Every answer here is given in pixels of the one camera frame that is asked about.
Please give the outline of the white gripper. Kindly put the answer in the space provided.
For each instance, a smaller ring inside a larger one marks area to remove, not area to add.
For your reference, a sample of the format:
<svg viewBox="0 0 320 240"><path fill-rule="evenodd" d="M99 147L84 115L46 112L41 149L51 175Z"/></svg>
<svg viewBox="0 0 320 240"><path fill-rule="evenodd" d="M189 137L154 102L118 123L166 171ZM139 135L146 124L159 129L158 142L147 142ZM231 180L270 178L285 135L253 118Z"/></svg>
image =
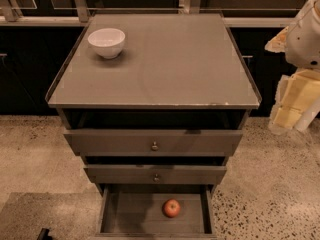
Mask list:
<svg viewBox="0 0 320 240"><path fill-rule="evenodd" d="M295 129L302 114L320 98L320 71L311 70L320 69L320 0L308 0L264 49L285 53L287 62L298 67L291 76L281 76L276 90L268 127L281 135Z"/></svg>

